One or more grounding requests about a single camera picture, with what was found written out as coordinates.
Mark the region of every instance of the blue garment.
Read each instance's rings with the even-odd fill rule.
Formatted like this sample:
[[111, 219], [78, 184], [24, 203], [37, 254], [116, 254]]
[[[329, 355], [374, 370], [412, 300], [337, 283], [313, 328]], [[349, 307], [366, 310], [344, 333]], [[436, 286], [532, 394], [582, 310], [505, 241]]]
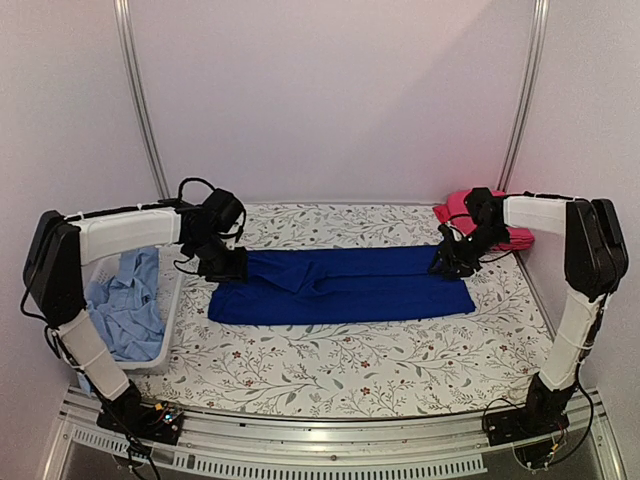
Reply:
[[147, 362], [160, 354], [164, 324], [156, 303], [158, 249], [120, 256], [118, 274], [87, 286], [87, 310], [109, 351], [121, 362]]
[[208, 316], [238, 325], [385, 322], [470, 313], [462, 280], [427, 270], [436, 246], [249, 252], [246, 284], [221, 284]]

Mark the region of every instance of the floral tablecloth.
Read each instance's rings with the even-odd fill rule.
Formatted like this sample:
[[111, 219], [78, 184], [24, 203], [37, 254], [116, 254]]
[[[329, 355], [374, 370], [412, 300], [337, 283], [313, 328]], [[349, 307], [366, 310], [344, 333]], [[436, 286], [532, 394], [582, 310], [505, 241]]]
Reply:
[[[249, 205], [249, 248], [437, 244], [428, 206]], [[172, 275], [163, 267], [164, 275]], [[132, 376], [144, 396], [304, 417], [398, 417], [524, 399], [551, 347], [513, 256], [466, 279], [476, 311], [434, 319], [246, 327], [207, 318], [215, 285], [187, 278], [169, 371]]]

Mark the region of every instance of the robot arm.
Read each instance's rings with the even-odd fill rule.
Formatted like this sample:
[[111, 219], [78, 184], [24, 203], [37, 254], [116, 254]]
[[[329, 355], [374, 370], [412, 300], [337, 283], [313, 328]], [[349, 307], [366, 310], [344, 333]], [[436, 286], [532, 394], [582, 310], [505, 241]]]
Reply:
[[161, 203], [63, 217], [56, 211], [42, 215], [23, 271], [31, 294], [51, 330], [61, 356], [86, 375], [105, 405], [100, 426], [136, 437], [174, 443], [176, 422], [148, 431], [153, 409], [141, 405], [135, 385], [111, 356], [86, 310], [81, 267], [117, 253], [153, 245], [181, 244], [188, 258], [200, 260], [197, 273], [208, 281], [246, 278], [246, 251], [229, 249], [227, 239], [238, 239], [242, 226], [229, 233], [246, 212], [233, 194], [213, 189], [201, 205], [177, 199]]
[[444, 241], [433, 273], [460, 278], [480, 270], [479, 258], [493, 245], [508, 242], [507, 226], [565, 238], [568, 294], [549, 357], [531, 381], [525, 407], [487, 415], [483, 427], [492, 445], [549, 433], [559, 425], [566, 428], [564, 410], [578, 386], [579, 366], [593, 347], [609, 296], [628, 268], [613, 204], [531, 194], [495, 197], [489, 189], [477, 188], [465, 205], [477, 227], [456, 239], [449, 227], [440, 226]]

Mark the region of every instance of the vertical metal pole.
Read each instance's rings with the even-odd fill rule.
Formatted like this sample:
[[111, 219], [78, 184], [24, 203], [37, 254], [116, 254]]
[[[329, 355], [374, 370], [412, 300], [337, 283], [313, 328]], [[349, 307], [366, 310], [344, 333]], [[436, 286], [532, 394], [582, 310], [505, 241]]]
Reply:
[[153, 181], [156, 184], [156, 189], [158, 190], [160, 198], [169, 198], [169, 185], [164, 174], [162, 162], [160, 161], [160, 155], [158, 154], [158, 146], [156, 145], [156, 141], [153, 136], [151, 119], [149, 118], [144, 89], [142, 88], [140, 66], [138, 65], [138, 57], [136, 55], [135, 44], [133, 41], [133, 28], [129, 12], [129, 1], [115, 0], [114, 4], [116, 10], [116, 23], [118, 24], [118, 33], [120, 34], [120, 45], [122, 46], [122, 55], [124, 57], [124, 64], [127, 71], [127, 77], [129, 79], [129, 88], [131, 89], [133, 105], [136, 110], [136, 116], [138, 117], [138, 125], [140, 126], [142, 141], [147, 153], [149, 168], [151, 169], [151, 175], [153, 176]]
[[500, 179], [498, 180], [498, 190], [506, 191], [509, 188], [509, 182], [513, 175], [513, 169], [518, 158], [520, 144], [524, 135], [524, 128], [529, 116], [531, 100], [533, 99], [533, 91], [538, 77], [540, 67], [540, 58], [542, 57], [542, 48], [544, 46], [544, 35], [547, 27], [547, 15], [549, 12], [549, 0], [536, 0], [533, 14], [533, 23], [531, 26], [531, 41], [529, 43], [529, 53], [527, 56], [527, 66], [520, 91], [520, 100], [518, 102], [518, 110], [511, 131], [511, 139], [507, 148], [507, 155], [502, 166]]

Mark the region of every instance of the pink cloth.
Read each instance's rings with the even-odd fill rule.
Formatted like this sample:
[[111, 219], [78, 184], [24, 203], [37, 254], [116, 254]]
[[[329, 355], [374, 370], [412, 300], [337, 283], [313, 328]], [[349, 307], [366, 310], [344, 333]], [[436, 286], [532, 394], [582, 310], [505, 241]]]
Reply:
[[[451, 217], [456, 215], [466, 215], [469, 212], [464, 204], [465, 197], [471, 190], [463, 190], [452, 193], [447, 199], [446, 205], [438, 205], [433, 207], [433, 211], [440, 220], [440, 223], [447, 223]], [[491, 193], [496, 196], [503, 196], [505, 193], [492, 190]], [[451, 224], [460, 230], [464, 235], [469, 235], [476, 228], [471, 217], [458, 217], [451, 220]], [[494, 250], [526, 250], [533, 245], [535, 240], [533, 233], [528, 228], [508, 228], [511, 241], [509, 243], [501, 243], [494, 247]]]

